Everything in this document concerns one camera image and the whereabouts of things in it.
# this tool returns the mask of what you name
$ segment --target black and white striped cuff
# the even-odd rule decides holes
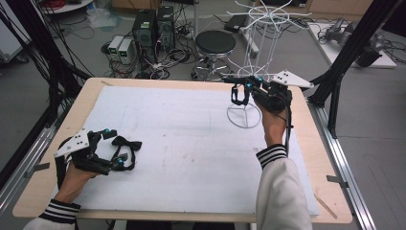
[[[270,146],[257,153],[257,158],[262,168],[271,162],[281,158],[286,158],[286,148],[282,144]]]
[[[78,204],[67,204],[55,199],[51,199],[48,207],[39,216],[52,222],[73,224],[80,210]]]

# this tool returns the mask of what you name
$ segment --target stool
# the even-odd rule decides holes
[[[196,39],[196,50],[203,56],[193,67],[192,78],[203,81],[219,80],[232,73],[229,64],[220,59],[229,56],[236,47],[236,40],[225,32],[206,31]]]

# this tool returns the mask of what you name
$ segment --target wooden table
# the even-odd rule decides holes
[[[200,89],[230,91],[231,84],[220,82],[197,82],[175,80],[123,80],[123,79],[90,79],[81,90],[77,100],[58,130],[53,142],[41,160],[51,163],[50,169],[35,172],[22,196],[17,201],[13,214],[20,218],[34,218],[40,215],[48,205],[56,185],[56,166],[54,153],[58,145],[67,137],[80,130],[92,110],[100,91],[105,86],[137,86],[150,88]],[[293,121],[304,162],[318,201],[320,216],[313,222],[349,223],[352,221],[349,206],[337,183],[327,181],[327,175],[335,175],[329,162],[325,147],[308,110],[302,91],[290,87]],[[193,214],[193,213],[156,213],[129,211],[96,211],[81,210],[81,219],[159,219],[184,221],[231,221],[255,222],[254,214]]]

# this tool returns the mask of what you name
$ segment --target white sleeve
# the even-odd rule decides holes
[[[257,229],[312,229],[298,170],[286,158],[284,146],[264,149],[257,158],[263,169],[257,196]]]
[[[52,199],[45,211],[31,220],[23,230],[75,230],[80,205]]]
[[[23,230],[75,230],[75,224],[52,222],[45,218],[31,220]]]

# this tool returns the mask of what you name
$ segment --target person's right hand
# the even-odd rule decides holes
[[[255,101],[255,104],[262,113],[262,126],[265,132],[266,146],[270,147],[275,144],[282,144],[283,133],[286,129],[286,109],[279,114],[274,114],[268,112],[257,101]]]
[[[55,195],[55,199],[64,203],[72,203],[77,198],[89,179],[97,176],[95,172],[82,171],[75,167],[73,161],[69,163],[68,171],[62,186]]]

